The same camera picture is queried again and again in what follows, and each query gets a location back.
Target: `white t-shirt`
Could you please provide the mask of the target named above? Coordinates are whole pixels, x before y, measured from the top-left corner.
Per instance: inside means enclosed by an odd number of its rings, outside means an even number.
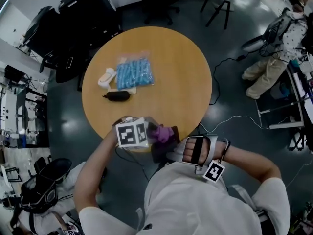
[[[44,213],[34,215],[34,227],[37,235],[46,235],[60,228],[61,224],[52,212],[56,212],[62,217],[67,212],[75,208],[73,196],[69,195],[73,194],[74,192],[77,177],[82,170],[84,164],[85,162],[82,162],[77,167],[72,169],[69,172],[68,176],[64,179],[64,181],[61,184],[57,185],[56,190],[58,198],[65,198],[63,200],[59,200],[54,206],[49,208]],[[29,212],[22,211],[19,215],[19,221],[24,225],[26,229],[28,229],[29,231],[31,230],[29,226]]]
[[[268,212],[277,235],[289,229],[290,209],[281,179],[263,182],[252,197]],[[231,197],[222,180],[204,182],[194,166],[173,163],[156,173],[145,192],[145,223],[136,231],[96,207],[79,213],[86,235],[261,235],[257,214],[240,199]]]

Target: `backpack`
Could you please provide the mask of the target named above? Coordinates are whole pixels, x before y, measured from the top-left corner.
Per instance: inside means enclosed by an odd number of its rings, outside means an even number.
[[[69,174],[72,162],[56,159],[47,164],[37,175],[32,176],[21,187],[22,210],[41,214],[58,202],[56,185]]]

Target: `black strap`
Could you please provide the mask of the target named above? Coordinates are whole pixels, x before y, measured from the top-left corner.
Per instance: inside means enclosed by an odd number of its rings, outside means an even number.
[[[227,152],[228,149],[230,148],[230,144],[231,144],[231,142],[230,142],[229,140],[223,141],[223,143],[226,144],[226,148],[225,148],[225,150],[222,152],[222,157],[221,157],[221,159],[220,159],[220,163],[223,161],[223,159],[224,159],[224,157],[225,157],[225,155],[226,155],[226,152]]]
[[[262,235],[276,235],[274,225],[268,214],[264,212],[263,215],[267,216],[267,220],[261,222]]]
[[[30,230],[34,234],[36,234],[35,225],[34,225],[34,214],[33,213],[29,213],[29,227],[30,227]]]
[[[192,152],[192,157],[191,157],[191,161],[190,161],[190,163],[192,163],[192,164],[197,165],[199,162],[199,157],[200,157],[200,153],[201,153],[201,149],[202,149],[203,139],[204,139],[204,137],[196,138],[195,147],[194,147],[194,150]]]

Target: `white box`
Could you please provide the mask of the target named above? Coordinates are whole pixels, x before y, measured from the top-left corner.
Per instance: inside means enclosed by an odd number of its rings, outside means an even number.
[[[149,147],[145,120],[143,117],[128,117],[117,124],[116,133],[119,147]]]

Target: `sleeve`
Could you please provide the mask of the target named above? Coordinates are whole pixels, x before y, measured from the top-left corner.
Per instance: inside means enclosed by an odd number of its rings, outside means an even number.
[[[34,217],[34,226],[37,235],[46,235],[51,232],[55,232],[61,227],[61,224],[53,213],[49,213],[42,217],[36,215]]]
[[[288,233],[290,207],[286,187],[279,178],[265,180],[252,197],[256,207],[265,210],[271,219],[277,235]]]
[[[134,235],[136,230],[97,207],[86,207],[79,212],[85,235]]]

